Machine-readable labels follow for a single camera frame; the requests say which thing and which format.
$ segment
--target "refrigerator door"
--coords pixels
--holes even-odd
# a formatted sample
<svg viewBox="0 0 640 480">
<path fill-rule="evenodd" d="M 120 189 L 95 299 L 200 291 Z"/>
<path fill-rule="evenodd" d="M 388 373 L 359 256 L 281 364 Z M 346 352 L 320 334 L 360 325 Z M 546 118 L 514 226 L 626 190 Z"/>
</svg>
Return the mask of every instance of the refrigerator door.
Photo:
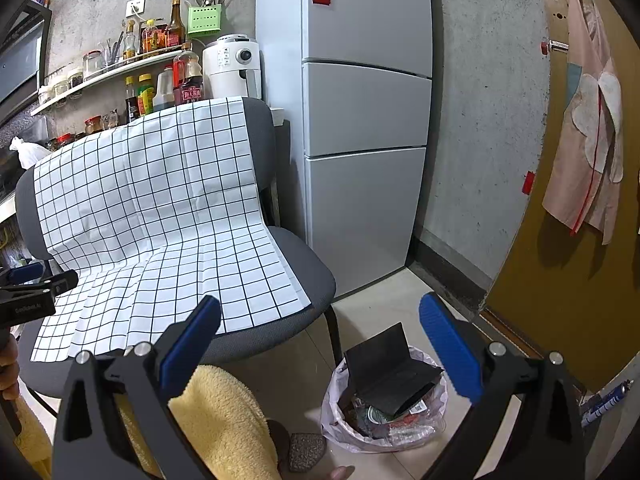
<svg viewBox="0 0 640 480">
<path fill-rule="evenodd" d="M 425 148 L 307 159 L 307 241 L 337 295 L 404 266 Z"/>
<path fill-rule="evenodd" d="M 353 65 L 303 65 L 305 155 L 427 143 L 431 81 Z"/>
<path fill-rule="evenodd" d="M 431 77 L 431 0 L 302 0 L 302 7 L 303 59 Z"/>
</svg>

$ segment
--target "plastic trash bag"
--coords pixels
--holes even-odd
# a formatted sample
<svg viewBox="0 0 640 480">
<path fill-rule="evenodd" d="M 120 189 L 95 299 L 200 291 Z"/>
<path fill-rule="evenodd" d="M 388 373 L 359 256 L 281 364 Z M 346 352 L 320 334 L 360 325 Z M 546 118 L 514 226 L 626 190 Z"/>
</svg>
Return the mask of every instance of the plastic trash bag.
<svg viewBox="0 0 640 480">
<path fill-rule="evenodd" d="M 409 353 L 413 359 L 427 362 L 437 366 L 436 361 L 413 346 L 409 346 Z M 389 439 L 371 438 L 360 434 L 345 420 L 338 400 L 349 382 L 349 369 L 345 359 L 334 370 L 329 387 L 322 400 L 320 422 L 322 434 L 352 453 L 382 453 L 390 451 L 402 451 L 426 444 L 434 436 L 444 432 L 444 411 L 447 407 L 447 381 L 444 375 L 440 377 L 440 383 L 436 384 L 428 395 L 430 418 L 423 418 L 416 428 L 406 428 L 391 435 Z"/>
<path fill-rule="evenodd" d="M 18 137 L 14 137 L 9 145 L 10 150 L 18 152 L 20 165 L 24 170 L 28 170 L 31 166 L 35 166 L 36 162 L 51 155 L 51 152 L 39 144 L 34 142 L 24 142 Z"/>
</svg>

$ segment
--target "air fryer knob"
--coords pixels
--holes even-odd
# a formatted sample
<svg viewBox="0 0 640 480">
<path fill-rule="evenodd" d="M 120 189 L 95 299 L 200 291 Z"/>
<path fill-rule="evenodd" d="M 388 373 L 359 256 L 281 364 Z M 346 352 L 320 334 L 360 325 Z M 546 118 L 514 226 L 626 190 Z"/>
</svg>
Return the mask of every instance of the air fryer knob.
<svg viewBox="0 0 640 480">
<path fill-rule="evenodd" d="M 252 54 L 248 48 L 242 48 L 241 50 L 238 50 L 238 53 L 236 54 L 238 63 L 242 63 L 245 65 L 251 61 L 251 58 Z"/>
</svg>

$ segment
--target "office chair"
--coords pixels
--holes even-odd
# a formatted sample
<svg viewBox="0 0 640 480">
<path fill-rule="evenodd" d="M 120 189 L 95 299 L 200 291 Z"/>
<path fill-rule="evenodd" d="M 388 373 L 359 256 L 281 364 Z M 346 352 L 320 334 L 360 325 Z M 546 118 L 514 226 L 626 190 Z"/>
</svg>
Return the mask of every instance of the office chair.
<svg viewBox="0 0 640 480">
<path fill-rule="evenodd" d="M 242 98 L 256 183 L 259 191 L 267 189 L 275 175 L 275 129 L 269 107 L 258 99 Z M 25 245 L 34 258 L 50 260 L 36 207 L 33 168 L 24 173 L 16 187 L 16 215 Z M 336 365 L 342 360 L 337 319 L 331 302 L 335 295 L 335 280 L 331 271 L 295 234 L 270 226 L 269 231 L 280 251 L 294 271 L 311 305 L 291 316 L 267 324 L 215 336 L 201 363 L 219 365 L 243 359 L 283 343 L 302 332 L 324 314 L 329 329 Z M 20 336 L 18 362 L 20 376 L 27 386 L 38 393 L 59 398 L 73 359 L 59 362 L 32 362 L 31 352 L 42 320 L 25 325 Z"/>
</svg>

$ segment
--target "human hand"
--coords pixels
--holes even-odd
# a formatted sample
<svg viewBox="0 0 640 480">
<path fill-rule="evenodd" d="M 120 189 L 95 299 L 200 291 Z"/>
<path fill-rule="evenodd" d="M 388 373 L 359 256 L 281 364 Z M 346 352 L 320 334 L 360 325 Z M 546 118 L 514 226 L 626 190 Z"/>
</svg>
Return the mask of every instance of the human hand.
<svg viewBox="0 0 640 480">
<path fill-rule="evenodd" d="M 20 386 L 18 386 L 18 343 L 15 337 L 9 335 L 9 340 L 4 348 L 0 349 L 0 392 L 6 400 L 15 400 L 20 396 Z"/>
</svg>

